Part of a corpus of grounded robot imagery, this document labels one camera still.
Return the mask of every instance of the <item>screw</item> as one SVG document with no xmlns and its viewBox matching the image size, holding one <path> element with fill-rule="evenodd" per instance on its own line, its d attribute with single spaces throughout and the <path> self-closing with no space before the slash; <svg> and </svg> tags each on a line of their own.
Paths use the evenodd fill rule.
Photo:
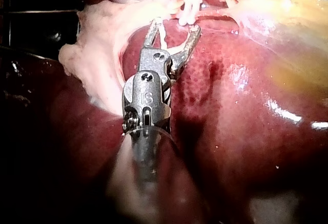
<svg viewBox="0 0 328 224">
<path fill-rule="evenodd" d="M 147 82 L 150 82 L 153 80 L 153 76 L 151 74 L 148 74 L 148 73 L 145 73 L 141 76 L 141 79 L 143 81 L 147 81 Z"/>
<path fill-rule="evenodd" d="M 154 59 L 157 60 L 157 61 L 163 60 L 164 57 L 165 56 L 162 53 L 159 53 L 159 52 L 157 52 L 157 53 L 154 54 Z"/>
</svg>

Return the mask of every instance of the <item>metal jaw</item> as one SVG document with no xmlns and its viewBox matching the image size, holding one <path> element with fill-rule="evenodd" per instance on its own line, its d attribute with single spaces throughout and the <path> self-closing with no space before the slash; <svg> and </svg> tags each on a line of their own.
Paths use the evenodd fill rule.
<svg viewBox="0 0 328 224">
<path fill-rule="evenodd" d="M 171 132 L 171 84 L 180 77 L 188 62 L 200 37 L 200 27 L 195 25 L 190 28 L 185 47 L 173 55 L 167 50 L 153 47 L 160 30 L 164 30 L 163 22 L 161 18 L 156 18 L 143 43 L 137 73 L 124 86 L 124 132 L 144 126 L 157 126 Z"/>
</svg>

